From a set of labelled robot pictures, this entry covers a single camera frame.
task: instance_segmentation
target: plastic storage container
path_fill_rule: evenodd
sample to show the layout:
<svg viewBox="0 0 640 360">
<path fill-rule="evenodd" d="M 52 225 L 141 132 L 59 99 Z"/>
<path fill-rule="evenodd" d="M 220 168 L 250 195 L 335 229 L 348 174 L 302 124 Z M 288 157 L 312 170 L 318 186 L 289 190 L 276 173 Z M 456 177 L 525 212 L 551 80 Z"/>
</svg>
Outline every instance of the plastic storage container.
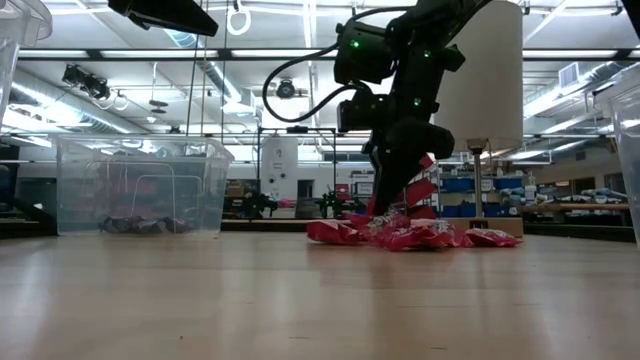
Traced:
<svg viewBox="0 0 640 360">
<path fill-rule="evenodd" d="M 522 178 L 499 178 L 495 179 L 496 190 L 518 189 L 522 187 Z"/>
<path fill-rule="evenodd" d="M 460 217 L 476 217 L 476 204 L 459 205 Z"/>
<path fill-rule="evenodd" d="M 460 208 L 457 205 L 445 205 L 442 207 L 443 218 L 455 218 L 460 217 Z"/>
<path fill-rule="evenodd" d="M 51 13 L 38 0 L 0 0 L 0 126 L 9 102 L 20 44 L 51 35 Z"/>
<path fill-rule="evenodd" d="M 640 77 L 626 80 L 602 92 L 597 102 L 613 119 L 620 168 L 624 177 L 629 208 L 640 247 Z"/>
<path fill-rule="evenodd" d="M 220 231 L 233 155 L 193 137 L 60 135 L 58 232 Z"/>
<path fill-rule="evenodd" d="M 442 179 L 443 192 L 473 191 L 473 179 Z"/>
</svg>

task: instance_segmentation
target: black cable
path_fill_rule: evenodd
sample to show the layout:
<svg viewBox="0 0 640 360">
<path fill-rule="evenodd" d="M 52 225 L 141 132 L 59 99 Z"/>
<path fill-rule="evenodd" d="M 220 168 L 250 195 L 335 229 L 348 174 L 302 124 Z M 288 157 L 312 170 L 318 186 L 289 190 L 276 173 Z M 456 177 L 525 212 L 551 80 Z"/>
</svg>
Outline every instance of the black cable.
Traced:
<svg viewBox="0 0 640 360">
<path fill-rule="evenodd" d="M 372 10 L 368 10 L 365 12 L 362 12 L 360 14 L 357 14 L 353 17 L 351 17 L 351 19 L 349 19 L 349 21 L 355 21 L 358 19 L 362 19 L 363 17 L 366 16 L 371 16 L 371 15 L 375 15 L 375 14 L 380 14 L 380 13 L 386 13 L 386 12 L 396 12 L 396 11 L 407 11 L 409 9 L 411 9 L 412 6 L 394 6 L 394 7 L 388 7 L 388 8 L 379 8 L 379 9 L 372 9 Z M 286 63 L 282 64 L 281 66 L 279 66 L 278 68 L 276 68 L 271 74 L 269 74 L 269 76 L 267 77 L 267 80 L 265 80 L 264 82 L 264 86 L 262 87 L 262 102 L 264 103 L 264 107 L 265 109 L 276 119 L 282 121 L 282 122 L 286 122 L 286 123 L 298 123 L 298 122 L 302 122 L 305 121 L 309 118 L 311 118 L 313 115 L 315 115 L 318 111 L 320 111 L 323 107 L 325 107 L 331 100 L 333 100 L 336 96 L 338 96 L 340 93 L 347 91 L 347 90 L 358 90 L 358 89 L 363 89 L 362 85 L 359 84 L 351 84 L 351 85 L 345 85 L 342 86 L 340 88 L 338 88 L 337 90 L 335 90 L 334 92 L 332 92 L 331 94 L 329 94 L 326 98 L 324 98 L 324 100 L 322 100 L 316 107 L 314 107 L 313 109 L 311 109 L 307 114 L 297 117 L 295 119 L 287 119 L 287 118 L 283 118 L 282 116 L 278 115 L 273 108 L 271 108 L 271 105 L 269 105 L 269 100 L 267 99 L 267 92 L 269 91 L 269 86 L 271 85 L 271 82 L 273 81 L 273 79 L 275 79 L 276 76 L 278 76 L 279 73 L 281 73 L 283 70 L 290 68 L 293 65 L 302 63 L 304 61 L 311 61 L 314 59 L 317 59 L 321 56 L 324 56 L 334 50 L 337 50 L 339 48 L 339 44 L 335 43 L 331 46 L 329 46 L 328 48 L 324 49 L 324 50 L 320 50 L 318 52 L 315 52 L 313 54 L 309 54 L 309 55 L 305 55 L 302 57 L 299 57 L 297 59 L 293 59 L 290 61 L 287 61 Z"/>
<path fill-rule="evenodd" d="M 275 70 L 273 70 L 273 72 L 271 72 L 271 74 L 269 74 L 269 76 L 267 77 L 267 79 L 264 82 L 264 85 L 262 87 L 262 102 L 264 103 L 264 107 L 265 109 L 271 114 L 273 115 L 273 117 L 275 117 L 276 119 L 282 121 L 282 122 L 286 122 L 286 123 L 297 123 L 297 122 L 302 122 L 305 121 L 307 119 L 309 119 L 310 117 L 312 117 L 313 115 L 315 115 L 318 111 L 320 111 L 320 109 L 322 109 L 324 106 L 326 106 L 331 100 L 333 100 L 333 98 L 335 98 L 336 96 L 338 96 L 338 94 L 342 93 L 343 91 L 346 90 L 355 90 L 358 89 L 358 87 L 356 87 L 355 85 L 346 85 L 346 86 L 342 86 L 340 87 L 338 90 L 334 91 L 333 93 L 331 93 L 329 96 L 327 96 L 324 100 L 322 100 L 320 102 L 320 104 L 318 104 L 316 107 L 314 107 L 313 109 L 311 109 L 311 111 L 309 111 L 307 114 L 300 116 L 298 118 L 295 119 L 287 119 L 287 118 L 283 118 L 282 116 L 278 115 L 273 108 L 271 108 L 271 105 L 269 105 L 269 99 L 268 99 L 268 92 L 269 92 L 269 86 L 271 85 L 271 82 L 273 81 L 273 79 L 275 79 L 276 76 L 278 76 L 278 74 L 280 74 L 283 70 L 290 68 L 293 65 L 305 62 L 305 61 L 310 61 L 313 59 L 317 59 L 321 56 L 324 56 L 330 52 L 332 52 L 333 50 L 336 50 L 338 48 L 338 43 L 335 43 L 331 46 L 329 46 L 328 48 L 324 49 L 324 50 L 320 50 L 317 52 L 314 52 L 312 54 L 309 55 L 305 55 L 302 57 L 299 57 L 297 59 L 293 59 L 293 60 L 289 60 L 286 63 L 280 65 L 279 67 L 277 67 Z"/>
</svg>

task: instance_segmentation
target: lamp shade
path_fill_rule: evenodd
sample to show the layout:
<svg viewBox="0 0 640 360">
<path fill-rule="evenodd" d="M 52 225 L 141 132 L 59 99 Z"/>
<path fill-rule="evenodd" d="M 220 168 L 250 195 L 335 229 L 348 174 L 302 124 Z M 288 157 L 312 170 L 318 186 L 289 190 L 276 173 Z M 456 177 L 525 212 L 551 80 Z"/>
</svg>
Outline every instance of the lamp shade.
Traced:
<svg viewBox="0 0 640 360">
<path fill-rule="evenodd" d="M 458 72 L 446 72 L 438 96 L 435 124 L 449 129 L 456 151 L 466 141 L 489 139 L 493 150 L 522 144 L 522 12 L 494 1 L 456 36 L 467 58 Z"/>
</svg>

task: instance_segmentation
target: fluorescent light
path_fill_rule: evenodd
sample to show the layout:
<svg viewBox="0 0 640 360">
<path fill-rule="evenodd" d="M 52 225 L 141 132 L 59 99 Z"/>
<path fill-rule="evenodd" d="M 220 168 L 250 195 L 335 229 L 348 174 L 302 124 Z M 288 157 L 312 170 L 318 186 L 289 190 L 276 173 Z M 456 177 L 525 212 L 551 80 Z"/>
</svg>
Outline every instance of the fluorescent light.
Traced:
<svg viewBox="0 0 640 360">
<path fill-rule="evenodd" d="M 53 16 L 58 16 L 58 15 L 84 15 L 84 14 L 107 13 L 107 12 L 113 12 L 113 10 L 111 10 L 111 8 L 108 8 L 108 7 L 102 7 L 102 8 L 95 8 L 95 9 L 51 9 L 49 10 L 49 12 L 51 12 L 51 15 Z"/>
<path fill-rule="evenodd" d="M 514 161 L 513 165 L 520 166 L 543 166 L 551 165 L 551 161 Z"/>
<path fill-rule="evenodd" d="M 18 56 L 25 60 L 29 58 L 81 58 L 86 59 L 89 57 L 84 50 L 20 50 Z"/>
<path fill-rule="evenodd" d="M 557 148 L 553 149 L 552 151 L 564 151 L 564 150 L 568 150 L 571 149 L 574 146 L 578 146 L 580 144 L 584 143 L 584 140 L 582 141 L 576 141 L 576 142 L 572 142 L 572 143 L 568 143 L 562 146 L 558 146 Z"/>
<path fill-rule="evenodd" d="M 524 50 L 522 56 L 528 58 L 580 57 L 597 59 L 610 58 L 617 52 L 617 50 Z"/>
<path fill-rule="evenodd" d="M 625 120 L 622 122 L 622 129 L 626 130 L 635 126 L 640 125 L 640 120 Z M 609 126 L 604 126 L 598 129 L 598 132 L 610 133 L 613 132 L 613 124 Z"/>
<path fill-rule="evenodd" d="M 92 124 L 91 123 L 50 123 L 52 125 L 55 126 L 60 126 L 60 127 L 91 127 Z"/>
<path fill-rule="evenodd" d="M 561 122 L 560 124 L 557 124 L 555 126 L 552 126 L 552 127 L 548 128 L 547 130 L 543 131 L 542 133 L 543 134 L 553 134 L 553 133 L 558 132 L 558 131 L 566 130 L 566 129 L 572 127 L 573 125 L 575 125 L 575 124 L 577 124 L 579 122 L 582 122 L 582 120 L 580 120 L 580 119 L 572 119 L 572 120 L 564 121 L 564 122 Z"/>
<path fill-rule="evenodd" d="M 217 58 L 218 52 L 215 50 L 103 50 L 100 52 L 104 58 L 192 58 L 204 57 Z"/>
<path fill-rule="evenodd" d="M 336 151 L 345 151 L 345 152 L 358 152 L 362 150 L 362 145 L 337 145 Z M 333 146 L 322 146 L 322 151 L 333 151 Z"/>
<path fill-rule="evenodd" d="M 39 146 L 42 146 L 42 147 L 51 147 L 52 146 L 51 141 L 40 139 L 40 138 L 37 138 L 35 136 L 29 136 L 28 138 L 23 138 L 23 137 L 19 137 L 19 136 L 12 136 L 11 138 L 14 139 L 14 140 L 19 140 L 19 141 L 26 142 L 26 143 L 29 143 L 29 144 L 39 145 Z"/>
<path fill-rule="evenodd" d="M 7 111 L 4 113 L 2 124 L 34 132 L 68 132 L 67 130 L 60 129 L 53 123 L 46 123 L 44 121 L 30 118 L 11 109 L 7 109 Z"/>
<path fill-rule="evenodd" d="M 549 15 L 551 14 L 551 10 L 542 10 L 542 9 L 530 9 L 531 14 L 536 15 Z M 615 10 L 607 10 L 607 9 L 566 9 L 556 16 L 558 17 L 591 17 L 591 16 L 613 16 L 615 14 Z"/>
<path fill-rule="evenodd" d="M 233 50 L 231 55 L 237 57 L 301 57 L 318 52 L 318 50 Z M 335 57 L 338 54 L 336 50 L 324 55 L 323 57 Z"/>
<path fill-rule="evenodd" d="M 544 153 L 544 151 L 542 150 L 534 150 L 534 151 L 523 151 L 523 152 L 519 152 L 517 154 L 513 154 L 509 157 L 510 160 L 523 160 L 523 159 L 528 159 L 528 158 L 532 158 L 538 155 L 542 155 Z"/>
</svg>

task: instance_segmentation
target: duct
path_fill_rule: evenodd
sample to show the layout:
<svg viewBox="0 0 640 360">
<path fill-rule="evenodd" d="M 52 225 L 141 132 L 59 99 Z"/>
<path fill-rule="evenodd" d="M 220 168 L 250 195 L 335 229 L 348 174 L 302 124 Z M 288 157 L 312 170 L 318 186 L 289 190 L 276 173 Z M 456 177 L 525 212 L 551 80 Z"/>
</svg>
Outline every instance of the duct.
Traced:
<svg viewBox="0 0 640 360">
<path fill-rule="evenodd" d="M 13 78 L 9 106 L 31 105 L 46 108 L 48 113 L 62 123 L 90 123 L 93 132 L 100 133 L 147 133 L 119 116 L 102 110 L 65 90 L 36 78 L 24 71 L 16 70 Z"/>
<path fill-rule="evenodd" d="M 592 62 L 578 62 L 578 79 L 575 84 L 561 88 L 560 82 L 555 81 L 537 93 L 528 96 L 524 101 L 524 117 L 526 119 L 538 115 L 564 103 L 577 94 L 594 90 L 636 64 L 633 61 L 609 61 L 601 65 Z"/>
<path fill-rule="evenodd" d="M 175 30 L 165 30 L 173 42 L 181 48 L 196 49 L 199 47 L 198 37 L 194 34 L 183 33 Z M 213 85 L 224 97 L 225 114 L 250 115 L 255 114 L 255 97 L 247 89 L 236 85 L 228 74 L 224 74 L 220 67 L 213 61 L 196 61 L 196 66 L 202 70 Z"/>
</svg>

